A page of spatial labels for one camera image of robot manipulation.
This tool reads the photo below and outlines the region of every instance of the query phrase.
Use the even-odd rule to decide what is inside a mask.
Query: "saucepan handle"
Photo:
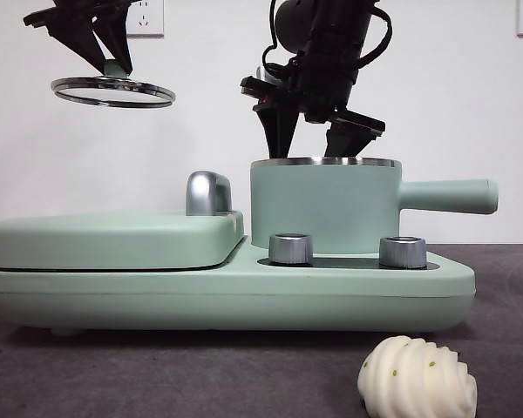
[[[498,185],[488,179],[402,183],[399,209],[487,215],[498,210]]]

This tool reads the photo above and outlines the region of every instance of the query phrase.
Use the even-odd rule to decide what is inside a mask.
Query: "white bun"
[[[477,383],[457,353],[400,335],[380,342],[358,374],[370,418],[474,418]]]

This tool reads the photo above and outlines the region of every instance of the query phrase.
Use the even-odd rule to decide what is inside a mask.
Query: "metal ring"
[[[176,95],[157,85],[140,83],[127,78],[112,77],[74,77],[60,78],[51,83],[52,91],[59,98],[86,105],[154,109],[170,106]],[[70,94],[71,89],[90,89],[91,91],[128,91],[149,96],[150,101],[115,100],[110,98],[93,98],[78,94]]]
[[[401,168],[401,163],[394,159],[362,157],[271,158],[253,162],[252,168],[272,165],[374,165],[379,167]]]

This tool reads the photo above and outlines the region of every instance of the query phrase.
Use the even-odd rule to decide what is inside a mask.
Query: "black cable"
[[[273,77],[279,78],[279,75],[271,70],[266,61],[266,56],[269,54],[269,52],[277,49],[277,34],[275,33],[275,2],[276,0],[271,0],[271,5],[269,6],[269,28],[271,30],[271,40],[273,41],[273,44],[268,46],[263,54],[261,54],[261,62],[263,63],[263,68],[265,71],[267,71]]]
[[[378,58],[380,55],[382,55],[384,53],[384,51],[387,49],[387,47],[389,46],[391,37],[393,36],[393,25],[391,24],[390,15],[388,15],[382,9],[379,9],[378,7],[376,7],[375,4],[370,3],[370,2],[367,2],[367,3],[368,3],[368,7],[370,9],[370,13],[373,16],[381,18],[382,20],[384,20],[387,23],[387,32],[385,33],[385,36],[382,39],[382,41],[377,45],[376,48],[374,48],[374,50],[372,50],[371,52],[366,54],[364,57],[360,57],[355,62],[356,70],[360,70],[365,65],[368,65],[369,63],[374,61],[376,58]]]

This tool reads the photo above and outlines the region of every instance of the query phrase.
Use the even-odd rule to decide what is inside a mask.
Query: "gray tabletop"
[[[430,246],[477,273],[465,323],[427,340],[459,352],[478,417],[523,418],[523,246]],[[365,417],[365,355],[390,334],[89,331],[0,320],[2,417]]]

